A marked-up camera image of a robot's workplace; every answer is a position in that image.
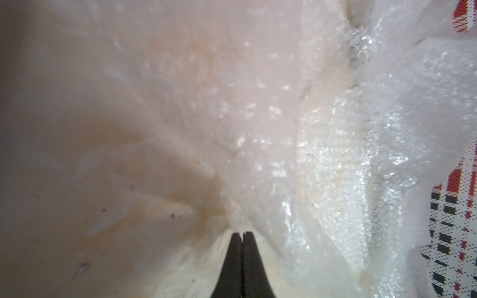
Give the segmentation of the bubble wrap sheet front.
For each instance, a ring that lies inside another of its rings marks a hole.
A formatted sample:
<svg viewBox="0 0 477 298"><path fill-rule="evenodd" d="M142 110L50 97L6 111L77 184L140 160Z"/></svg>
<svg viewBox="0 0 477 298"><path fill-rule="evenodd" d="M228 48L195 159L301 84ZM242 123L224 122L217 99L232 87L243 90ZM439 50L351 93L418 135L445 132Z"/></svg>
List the bubble wrap sheet front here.
<svg viewBox="0 0 477 298"><path fill-rule="evenodd" d="M2 1L1 296L477 295L475 1Z"/></svg>

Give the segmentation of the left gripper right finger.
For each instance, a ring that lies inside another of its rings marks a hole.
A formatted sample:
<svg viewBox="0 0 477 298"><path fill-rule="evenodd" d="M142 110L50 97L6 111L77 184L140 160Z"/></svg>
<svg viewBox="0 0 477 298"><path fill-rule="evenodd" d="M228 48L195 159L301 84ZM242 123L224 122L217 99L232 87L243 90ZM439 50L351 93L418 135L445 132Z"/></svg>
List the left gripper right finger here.
<svg viewBox="0 0 477 298"><path fill-rule="evenodd" d="M242 242L242 297L276 298L269 283L255 236L243 235Z"/></svg>

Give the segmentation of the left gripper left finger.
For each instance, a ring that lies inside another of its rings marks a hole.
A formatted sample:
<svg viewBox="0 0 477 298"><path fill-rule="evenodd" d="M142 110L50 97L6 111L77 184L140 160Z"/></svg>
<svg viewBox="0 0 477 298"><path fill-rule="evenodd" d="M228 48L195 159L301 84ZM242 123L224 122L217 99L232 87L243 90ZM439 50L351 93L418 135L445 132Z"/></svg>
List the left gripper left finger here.
<svg viewBox="0 0 477 298"><path fill-rule="evenodd" d="M242 297L242 239L233 233L212 298Z"/></svg>

